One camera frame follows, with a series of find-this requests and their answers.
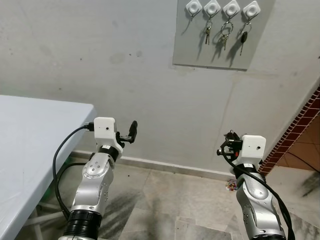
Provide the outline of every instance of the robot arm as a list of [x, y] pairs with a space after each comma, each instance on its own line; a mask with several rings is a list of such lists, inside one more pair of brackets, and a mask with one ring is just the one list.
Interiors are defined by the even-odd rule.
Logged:
[[[262, 136], [244, 135], [240, 139], [231, 131], [226, 135], [225, 142], [218, 155], [229, 156], [239, 168], [266, 182], [263, 175], [257, 172], [262, 164], [266, 139]], [[261, 183], [239, 170], [232, 168], [231, 173], [237, 179], [238, 191], [236, 198], [241, 205], [243, 222], [250, 240], [285, 240], [285, 232], [280, 218], [273, 206], [273, 195]]]
[[89, 123], [94, 131], [97, 152], [85, 164], [82, 181], [76, 191], [68, 223], [59, 240], [97, 240], [105, 213], [108, 189], [114, 179], [115, 162], [122, 156], [125, 144], [133, 143], [138, 124], [131, 124], [129, 135], [117, 132], [116, 121], [111, 117], [97, 117]]

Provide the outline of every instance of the white wall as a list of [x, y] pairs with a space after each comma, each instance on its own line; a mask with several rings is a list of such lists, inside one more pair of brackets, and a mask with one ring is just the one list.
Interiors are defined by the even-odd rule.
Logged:
[[91, 103], [122, 132], [137, 120], [130, 157], [227, 172], [215, 152], [230, 129], [269, 151], [319, 84], [319, 0], [277, 0], [247, 72], [173, 66], [176, 6], [1, 0], [0, 94]]

